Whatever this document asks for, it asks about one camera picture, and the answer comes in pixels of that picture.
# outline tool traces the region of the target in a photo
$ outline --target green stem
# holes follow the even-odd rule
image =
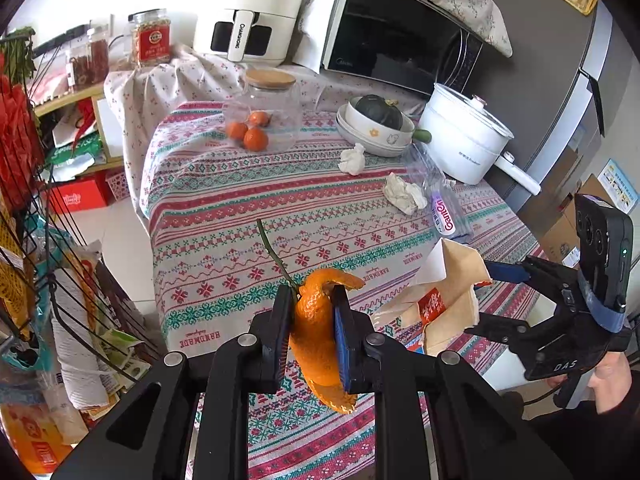
[[[296,293],[296,298],[297,298],[300,295],[298,291],[298,284],[293,281],[293,278],[291,276],[289,276],[289,273],[287,272],[287,269],[285,268],[284,263],[271,247],[271,244],[269,243],[269,239],[267,238],[267,233],[264,231],[262,220],[258,218],[256,223],[258,224],[258,232],[260,233],[260,238],[262,238],[262,243],[264,244],[264,247],[267,249],[269,256],[273,259],[274,262],[276,262],[276,265],[282,272],[282,275],[284,276],[285,280],[287,280],[287,282],[289,283],[289,286]]]

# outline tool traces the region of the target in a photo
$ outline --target orange peel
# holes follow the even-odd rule
[[[346,393],[340,382],[331,303],[335,285],[351,290],[365,282],[340,269],[314,270],[300,285],[289,345],[314,395],[336,412],[351,413],[357,396]]]

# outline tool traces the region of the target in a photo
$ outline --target tablecloth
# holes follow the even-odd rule
[[[170,63],[131,70],[111,70],[104,81],[104,95],[123,131],[127,183],[133,207],[145,228],[140,209],[140,185],[146,151],[154,131],[171,111],[187,101],[224,101],[242,89],[244,66],[212,54],[200,54],[177,44],[172,47]],[[398,107],[419,117],[425,97],[403,88],[348,74],[315,74],[297,65],[281,65],[300,85],[301,105],[305,110],[332,111],[351,97],[377,94],[398,101]]]
[[[335,115],[325,112],[306,113],[289,151],[246,152],[226,141],[221,110],[221,103],[181,105],[156,130],[145,161],[140,203],[169,350],[213,351],[271,307],[282,277],[262,246],[257,218],[298,282],[320,266],[352,272],[366,286],[350,292],[350,304],[369,314],[402,290],[437,238],[428,213],[406,216],[383,196],[385,177],[405,172],[398,159],[367,154],[362,174],[341,173],[338,157],[348,144]],[[482,256],[516,262],[542,253],[488,184],[455,191]],[[497,283],[478,297],[483,311],[522,319],[537,293]],[[384,332],[409,344],[420,327],[400,330],[396,320]],[[451,348],[479,372],[504,350],[470,335]],[[291,355],[281,390],[250,398],[251,479],[345,478],[373,453],[372,396],[360,396],[352,415],[332,412],[311,394]]]

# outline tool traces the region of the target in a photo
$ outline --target glass jar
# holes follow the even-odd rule
[[[66,51],[66,80],[71,91],[80,90],[93,83],[94,74],[91,70],[91,60],[86,43]]]
[[[88,38],[88,50],[91,58],[93,83],[101,83],[109,73],[109,25],[100,25],[90,28],[86,32]]]
[[[168,63],[171,20],[166,9],[151,9],[131,17],[131,56],[138,66]]]
[[[302,127],[296,78],[282,70],[248,69],[242,93],[226,104],[223,113],[227,134],[236,144],[252,151],[284,152],[296,143]],[[242,139],[231,133],[230,128],[238,123],[245,124],[248,130]],[[266,146],[248,140],[252,129],[266,134]]]

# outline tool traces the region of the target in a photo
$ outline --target paper bag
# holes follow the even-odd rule
[[[409,285],[372,314],[374,328],[397,317],[403,328],[422,322],[425,354],[436,356],[465,328],[478,324],[474,285],[491,283],[475,249],[441,238]]]

